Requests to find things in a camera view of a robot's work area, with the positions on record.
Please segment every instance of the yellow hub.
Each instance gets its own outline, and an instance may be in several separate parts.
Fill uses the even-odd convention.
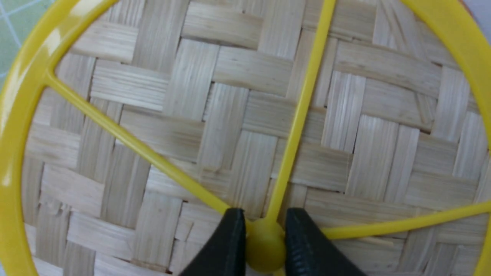
[[[281,226],[266,219],[250,224],[245,242],[245,258],[252,269],[273,273],[285,265],[285,234]]]

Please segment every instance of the grid line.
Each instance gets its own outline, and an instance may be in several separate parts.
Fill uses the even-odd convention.
[[[2,14],[7,14],[4,7],[3,7],[3,3],[1,2],[0,0],[0,12]],[[8,16],[4,16],[3,19],[5,20],[5,22],[7,23],[7,26],[8,26],[8,29],[10,30],[10,33],[12,34],[12,36],[14,37],[14,41],[15,43],[17,44],[17,47],[20,48],[21,46],[21,41],[19,40],[19,36],[17,35],[17,33],[15,32],[15,29],[14,29],[14,26],[12,26],[12,22],[10,21],[10,19],[8,18]]]

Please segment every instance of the yellow spoke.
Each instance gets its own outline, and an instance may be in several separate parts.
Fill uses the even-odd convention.
[[[194,196],[201,199],[206,205],[217,210],[223,214],[229,208],[229,206],[214,194],[206,190],[202,185],[197,183],[194,179],[182,172],[174,164],[166,160],[164,157],[156,153],[148,145],[140,141],[134,135],[127,130],[116,124],[114,121],[105,116],[97,108],[89,104],[85,99],[72,91],[67,85],[60,81],[53,73],[48,72],[46,77],[46,83],[57,91],[63,98],[69,103],[80,109],[87,117],[91,118],[94,122],[99,124],[107,132],[118,138],[123,144],[136,153],[141,155],[144,159],[161,170],[171,179],[179,183],[183,188],[191,192]]]
[[[323,228],[322,232],[332,240],[380,236],[456,221],[489,211],[491,211],[491,201],[402,221]]]
[[[324,47],[326,46],[327,33],[329,32],[329,26],[334,11],[336,1],[325,0],[322,8],[319,25],[315,35],[314,46],[312,48],[312,54],[305,75],[305,81],[303,83],[302,93],[300,95],[299,104],[295,111],[295,117],[293,119],[292,128],[285,148],[285,154],[283,155],[283,161],[278,173],[278,179],[276,180],[276,186],[274,187],[271,202],[266,214],[266,220],[270,222],[276,222],[281,209],[283,198],[285,197],[286,186],[290,179],[293,163],[299,147],[303,126],[307,117],[308,108],[310,105],[310,99],[312,98],[312,92],[314,91],[317,74],[321,65],[322,56],[324,53]]]

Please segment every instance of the woven basket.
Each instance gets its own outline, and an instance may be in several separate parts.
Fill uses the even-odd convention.
[[[122,0],[57,75],[254,220],[275,185],[322,3]],[[424,23],[396,0],[339,0],[283,205],[333,227],[486,201],[487,147],[469,84]],[[22,185],[41,275],[178,275],[221,218],[49,89]],[[371,276],[469,276],[487,222],[335,244]]]

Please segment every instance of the green cutting mat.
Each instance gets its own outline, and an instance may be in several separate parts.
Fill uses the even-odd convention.
[[[19,48],[54,0],[0,0],[0,88]]]

